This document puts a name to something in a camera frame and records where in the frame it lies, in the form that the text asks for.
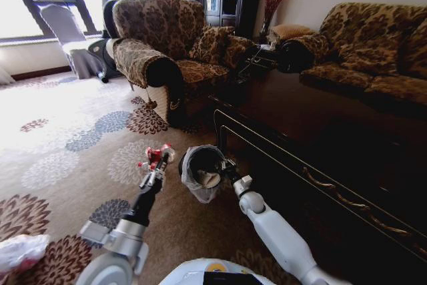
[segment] floral sofa cushion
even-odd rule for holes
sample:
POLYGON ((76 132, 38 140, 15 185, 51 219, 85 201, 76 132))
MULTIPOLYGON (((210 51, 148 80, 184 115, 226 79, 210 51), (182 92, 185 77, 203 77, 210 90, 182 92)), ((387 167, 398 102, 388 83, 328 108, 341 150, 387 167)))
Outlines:
POLYGON ((317 79, 324 79, 334 83, 341 83, 342 85, 351 85, 360 89, 367 88, 373 79, 373 77, 367 73, 344 69, 334 62, 323 63, 304 70, 301 73, 301 77, 302 79, 315 77, 317 79))
POLYGON ((427 7, 388 5, 380 3, 339 3, 333 7, 320 33, 332 49, 342 45, 365 42, 379 36, 401 32, 410 35, 427 18, 427 7))
POLYGON ((203 27, 189 57, 205 63, 220 64, 226 48, 226 37, 233 31, 234 27, 203 27))
POLYGON ((230 70, 224 66, 188 59, 176 63, 184 78, 186 101, 211 93, 215 86, 226 83, 230 77, 230 70))
POLYGON ((226 52, 222 63, 229 68, 235 69, 246 50, 254 46, 256 46, 255 43, 250 39, 228 35, 226 52))
POLYGON ((121 38, 134 38, 171 57, 188 57, 200 36, 203 5, 192 0, 121 0, 113 8, 121 38))
POLYGON ((403 74, 427 79, 427 19, 409 36, 402 61, 403 74))
POLYGON ((381 36, 341 46, 341 66, 372 75, 398 75, 398 38, 381 36))
POLYGON ((407 76, 375 77, 366 93, 377 93, 388 97, 411 101, 427 106, 427 80, 407 76))

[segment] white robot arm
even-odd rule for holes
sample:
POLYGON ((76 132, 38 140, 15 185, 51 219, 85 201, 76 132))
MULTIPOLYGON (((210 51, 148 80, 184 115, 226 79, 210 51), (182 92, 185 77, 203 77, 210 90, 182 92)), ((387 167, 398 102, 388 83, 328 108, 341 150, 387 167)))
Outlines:
POLYGON ((263 243, 279 265, 303 285, 350 284, 334 278, 319 268, 306 241, 256 192, 249 191, 250 176, 233 183, 240 209, 248 216, 263 243))

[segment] floral rug pattern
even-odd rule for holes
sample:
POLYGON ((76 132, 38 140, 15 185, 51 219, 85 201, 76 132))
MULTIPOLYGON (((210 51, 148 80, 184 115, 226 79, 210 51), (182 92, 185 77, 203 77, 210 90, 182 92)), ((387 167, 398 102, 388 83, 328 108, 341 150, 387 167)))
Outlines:
POLYGON ((0 86, 0 101, 0 241, 20 234, 51 240, 34 267, 0 284, 74 284, 103 252, 79 237, 80 228, 88 219, 115 227, 147 173, 138 167, 147 161, 145 149, 164 143, 177 159, 167 168, 144 234, 150 254, 141 282, 158 284, 186 260, 215 257, 277 284, 297 284, 260 242, 232 188, 204 205, 181 183, 177 164, 187 148, 215 144, 210 115, 172 128, 124 77, 104 84, 72 72, 0 86))

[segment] vase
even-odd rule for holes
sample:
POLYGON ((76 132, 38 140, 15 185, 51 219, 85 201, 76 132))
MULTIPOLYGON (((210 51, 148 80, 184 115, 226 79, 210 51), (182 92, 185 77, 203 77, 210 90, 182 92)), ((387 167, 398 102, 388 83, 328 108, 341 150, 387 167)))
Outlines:
POLYGON ((271 19, 265 18, 262 21, 262 26, 260 30, 260 43, 267 43, 267 35, 270 28, 271 19))

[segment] baseboard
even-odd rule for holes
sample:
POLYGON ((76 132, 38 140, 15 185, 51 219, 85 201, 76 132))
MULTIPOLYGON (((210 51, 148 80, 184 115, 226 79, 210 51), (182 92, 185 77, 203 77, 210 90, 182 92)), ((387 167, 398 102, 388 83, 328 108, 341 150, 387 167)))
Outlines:
POLYGON ((62 67, 31 71, 29 73, 19 73, 17 75, 12 75, 12 78, 14 80, 23 80, 23 79, 29 79, 34 77, 53 75, 54 73, 65 73, 66 71, 71 71, 70 66, 62 66, 62 67))

